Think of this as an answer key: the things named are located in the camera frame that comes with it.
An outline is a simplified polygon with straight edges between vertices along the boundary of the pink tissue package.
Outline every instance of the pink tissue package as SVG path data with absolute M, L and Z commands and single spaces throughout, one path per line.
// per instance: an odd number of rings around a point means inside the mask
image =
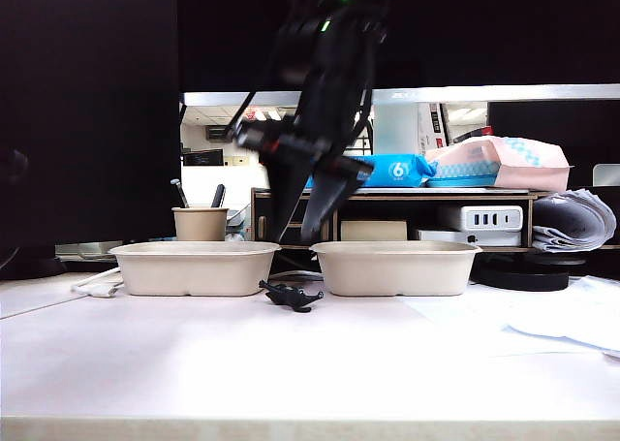
M 470 138 L 429 150 L 425 157 L 438 163 L 439 177 L 458 179 L 476 176 L 479 168 L 493 168 L 497 176 L 492 185 L 510 189 L 563 192 L 571 169 L 559 145 L 522 138 Z

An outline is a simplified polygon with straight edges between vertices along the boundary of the monitor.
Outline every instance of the monitor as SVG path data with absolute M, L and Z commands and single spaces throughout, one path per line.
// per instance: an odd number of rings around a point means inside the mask
M 181 90 L 251 89 L 290 1 L 178 0 Z M 376 87 L 620 82 L 617 9 L 617 0 L 392 0 Z
M 0 250 L 173 234 L 176 39 L 176 0 L 0 0 Z

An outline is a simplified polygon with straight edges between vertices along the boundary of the plastic package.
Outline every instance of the plastic package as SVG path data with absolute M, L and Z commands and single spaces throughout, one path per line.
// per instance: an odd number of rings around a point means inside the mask
M 477 246 L 442 241 L 322 242 L 327 288 L 338 296 L 456 296 L 467 286 Z
M 562 148 L 522 138 L 484 136 L 426 152 L 437 163 L 429 187 L 494 186 L 562 192 L 569 162 Z
M 249 296 L 269 276 L 271 242 L 144 242 L 110 250 L 138 296 Z
M 428 164 L 423 155 L 414 153 L 379 154 L 352 157 L 374 165 L 370 177 L 362 187 L 420 187 L 435 175 L 437 164 Z M 312 178 L 306 187 L 312 187 Z

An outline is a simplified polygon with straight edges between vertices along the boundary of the robotic arm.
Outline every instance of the robotic arm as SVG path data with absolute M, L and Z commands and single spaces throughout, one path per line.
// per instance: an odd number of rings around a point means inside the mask
M 301 228 L 306 240 L 372 173 L 371 166 L 342 154 L 367 123 L 388 2 L 295 0 L 267 67 L 269 76 L 301 86 L 295 115 L 241 121 L 251 93 L 231 121 L 237 144 L 258 151 L 267 169 L 274 206 L 270 240 L 282 237 L 311 174 Z

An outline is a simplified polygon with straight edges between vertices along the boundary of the white box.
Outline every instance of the white box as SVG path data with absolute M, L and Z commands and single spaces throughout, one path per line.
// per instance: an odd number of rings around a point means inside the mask
M 407 240 L 406 221 L 342 220 L 342 240 Z

